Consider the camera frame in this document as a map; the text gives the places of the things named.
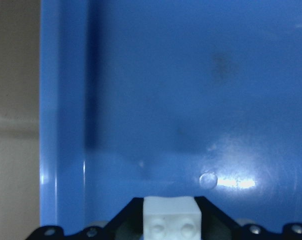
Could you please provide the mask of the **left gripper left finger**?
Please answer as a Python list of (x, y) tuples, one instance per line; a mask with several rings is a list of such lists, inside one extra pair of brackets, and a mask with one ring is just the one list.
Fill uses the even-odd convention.
[(143, 235), (144, 199), (134, 197), (104, 226), (90, 225), (74, 234), (65, 234), (58, 225), (45, 225), (35, 229), (29, 240), (139, 240)]

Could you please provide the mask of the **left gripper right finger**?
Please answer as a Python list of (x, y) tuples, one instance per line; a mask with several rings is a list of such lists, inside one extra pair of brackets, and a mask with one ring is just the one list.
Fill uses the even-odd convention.
[(204, 196), (194, 198), (201, 211), (202, 240), (302, 240), (302, 223), (283, 225), (280, 233), (256, 223), (238, 224)]

